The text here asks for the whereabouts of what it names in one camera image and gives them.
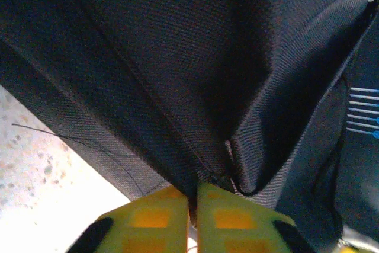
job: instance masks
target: speckled floor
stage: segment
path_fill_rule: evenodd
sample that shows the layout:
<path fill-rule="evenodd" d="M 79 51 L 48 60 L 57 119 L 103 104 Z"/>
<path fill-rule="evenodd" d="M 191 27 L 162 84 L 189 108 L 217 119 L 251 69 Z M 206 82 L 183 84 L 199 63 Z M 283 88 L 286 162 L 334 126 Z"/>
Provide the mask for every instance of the speckled floor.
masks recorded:
<path fill-rule="evenodd" d="M 128 199 L 0 86 L 0 252 L 65 252 Z"/>

